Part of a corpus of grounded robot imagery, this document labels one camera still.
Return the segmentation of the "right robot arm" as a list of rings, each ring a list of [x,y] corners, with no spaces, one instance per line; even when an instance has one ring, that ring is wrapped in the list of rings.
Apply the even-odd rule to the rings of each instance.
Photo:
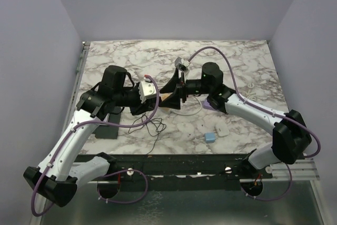
[[[175,70],[160,93],[169,96],[160,102],[160,107],[179,110],[190,95],[207,95],[209,105],[224,114],[241,117],[272,136],[272,143],[253,150],[242,164],[247,178],[254,178],[265,166],[283,162],[293,164],[309,146],[312,139],[304,130],[302,115],[291,110],[288,113],[270,109],[252,102],[223,83],[223,72],[216,63],[202,66],[201,78],[187,80]]]

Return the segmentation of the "beige cube socket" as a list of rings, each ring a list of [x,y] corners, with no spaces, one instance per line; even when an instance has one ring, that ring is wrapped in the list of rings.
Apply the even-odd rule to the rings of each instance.
[[[170,93],[161,94],[161,100],[162,101],[166,100],[170,95],[171,95]]]

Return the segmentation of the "blue cube plug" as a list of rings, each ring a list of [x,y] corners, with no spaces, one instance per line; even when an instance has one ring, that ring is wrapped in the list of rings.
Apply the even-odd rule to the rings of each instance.
[[[207,143],[207,144],[214,143],[215,140],[216,140],[215,133],[213,133],[213,132],[205,133],[204,134],[204,140],[205,140],[205,143]]]

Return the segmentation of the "purple power strip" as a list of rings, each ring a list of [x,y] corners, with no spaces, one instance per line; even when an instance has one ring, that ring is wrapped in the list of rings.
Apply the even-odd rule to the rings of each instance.
[[[249,83],[247,85],[247,90],[244,92],[244,97],[248,98],[249,100],[252,101],[256,101],[257,97],[256,97],[256,93],[253,92],[253,89],[255,87],[254,83]],[[207,110],[212,110],[212,111],[216,111],[216,109],[212,108],[211,105],[209,104],[209,102],[207,101],[207,99],[204,100],[203,102],[203,108],[207,109]]]

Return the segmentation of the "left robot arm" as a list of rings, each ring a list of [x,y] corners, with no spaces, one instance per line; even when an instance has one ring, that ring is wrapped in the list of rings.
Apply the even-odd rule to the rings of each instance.
[[[110,65],[106,68],[102,80],[81,95],[68,127],[51,152],[37,167],[25,170],[24,178],[33,189],[31,211],[34,216],[39,216],[35,210],[38,194],[63,207],[78,188],[96,178],[110,180],[115,175],[136,171],[122,169],[114,157],[104,152],[72,168],[85,142],[100,125],[122,128],[121,124],[105,121],[115,107],[129,107],[132,114],[152,111],[151,117],[156,113],[160,93],[154,79],[145,75],[144,80],[126,87],[125,79],[130,76],[123,67]]]

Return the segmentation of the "black power adapter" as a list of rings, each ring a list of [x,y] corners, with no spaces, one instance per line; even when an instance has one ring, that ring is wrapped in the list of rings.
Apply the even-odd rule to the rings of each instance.
[[[159,140],[160,134],[166,130],[167,125],[163,122],[162,118],[152,118],[146,124],[142,124],[138,128],[129,128],[127,133],[131,134],[135,131],[139,131],[143,128],[146,128],[149,136],[154,137],[155,141],[153,142],[152,148],[148,151],[146,155],[149,155],[155,148],[156,143]]]

